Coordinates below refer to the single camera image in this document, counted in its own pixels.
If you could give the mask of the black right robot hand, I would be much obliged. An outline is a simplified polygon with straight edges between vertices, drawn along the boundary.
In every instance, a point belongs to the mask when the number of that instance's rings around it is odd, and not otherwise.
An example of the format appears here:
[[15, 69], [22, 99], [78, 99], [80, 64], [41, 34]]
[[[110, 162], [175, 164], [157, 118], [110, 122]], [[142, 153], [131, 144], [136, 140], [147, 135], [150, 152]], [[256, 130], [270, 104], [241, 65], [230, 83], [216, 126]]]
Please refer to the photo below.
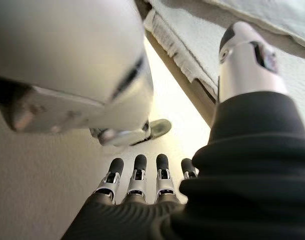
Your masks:
[[279, 75], [274, 49], [248, 23], [224, 33], [209, 140], [181, 163], [181, 204], [167, 158], [157, 157], [154, 204], [130, 190], [111, 202], [115, 159], [65, 240], [305, 240], [305, 127]]

